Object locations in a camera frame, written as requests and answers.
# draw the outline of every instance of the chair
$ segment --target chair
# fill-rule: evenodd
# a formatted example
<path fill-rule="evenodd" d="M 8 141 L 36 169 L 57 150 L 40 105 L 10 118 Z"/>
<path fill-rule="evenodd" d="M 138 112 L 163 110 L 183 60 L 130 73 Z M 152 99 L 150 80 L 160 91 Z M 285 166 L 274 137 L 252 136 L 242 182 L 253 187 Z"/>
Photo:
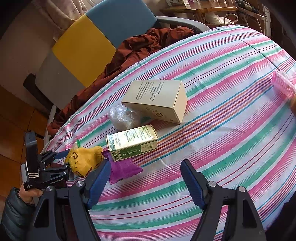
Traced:
<path fill-rule="evenodd" d="M 193 20 L 155 17 L 142 0 L 104 0 L 60 37 L 36 78 L 28 76 L 24 86 L 51 110 L 50 123 L 56 107 L 62 109 L 78 91 L 90 86 L 103 72 L 122 41 L 145 34 L 151 27 L 160 28 L 160 23 L 186 26 L 195 33 L 209 30 L 206 25 Z M 44 144 L 48 141 L 46 132 Z"/>

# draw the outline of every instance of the wooden floor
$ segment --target wooden floor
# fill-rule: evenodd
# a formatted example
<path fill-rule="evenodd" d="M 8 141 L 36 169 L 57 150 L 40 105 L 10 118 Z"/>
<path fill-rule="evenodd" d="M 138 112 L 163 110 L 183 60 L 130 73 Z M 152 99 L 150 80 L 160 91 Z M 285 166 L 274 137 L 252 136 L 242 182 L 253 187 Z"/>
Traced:
<path fill-rule="evenodd" d="M 45 116 L 0 86 L 0 219 L 10 189 L 21 184 L 25 132 L 35 131 L 43 137 L 46 124 Z M 40 153 L 43 139 L 36 139 Z"/>

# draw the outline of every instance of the clear plastic bag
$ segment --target clear plastic bag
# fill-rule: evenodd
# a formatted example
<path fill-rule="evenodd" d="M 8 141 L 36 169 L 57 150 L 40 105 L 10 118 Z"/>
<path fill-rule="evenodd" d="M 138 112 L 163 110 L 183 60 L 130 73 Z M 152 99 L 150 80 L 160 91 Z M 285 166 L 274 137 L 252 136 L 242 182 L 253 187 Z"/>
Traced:
<path fill-rule="evenodd" d="M 130 130 L 141 125 L 141 116 L 129 111 L 122 103 L 111 107 L 108 117 L 119 131 Z"/>

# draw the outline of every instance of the striped tablecloth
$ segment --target striped tablecloth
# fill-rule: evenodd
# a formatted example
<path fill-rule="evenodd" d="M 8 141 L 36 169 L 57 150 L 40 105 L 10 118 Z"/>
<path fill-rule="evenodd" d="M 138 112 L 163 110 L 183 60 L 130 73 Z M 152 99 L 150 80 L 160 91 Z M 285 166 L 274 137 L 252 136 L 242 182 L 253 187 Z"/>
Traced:
<path fill-rule="evenodd" d="M 106 148 L 108 120 L 133 80 L 182 80 L 188 104 L 181 125 L 159 120 L 158 149 L 133 158 L 143 172 L 107 183 L 90 210 L 102 240 L 190 240 L 201 217 L 180 174 L 187 158 L 220 186 L 247 188 L 264 228 L 296 191 L 296 118 L 271 85 L 279 69 L 296 83 L 295 61 L 252 29 L 219 27 L 179 41 L 120 74 L 58 131 L 47 150 Z M 68 182 L 72 185 L 78 178 Z M 226 219 L 222 208 L 215 240 Z"/>

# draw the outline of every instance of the cardboard box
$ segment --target cardboard box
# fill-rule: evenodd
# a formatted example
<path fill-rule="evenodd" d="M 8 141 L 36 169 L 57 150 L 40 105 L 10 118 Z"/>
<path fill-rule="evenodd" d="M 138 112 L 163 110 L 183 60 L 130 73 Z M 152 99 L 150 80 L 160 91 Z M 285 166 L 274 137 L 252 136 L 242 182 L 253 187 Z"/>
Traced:
<path fill-rule="evenodd" d="M 114 161 L 155 150 L 157 141 L 157 133 L 151 125 L 106 136 L 107 147 Z"/>
<path fill-rule="evenodd" d="M 187 96 L 180 80 L 135 80 L 122 103 L 144 116 L 181 124 Z"/>
<path fill-rule="evenodd" d="M 188 0 L 166 0 L 169 6 L 175 5 L 187 5 L 189 4 Z"/>

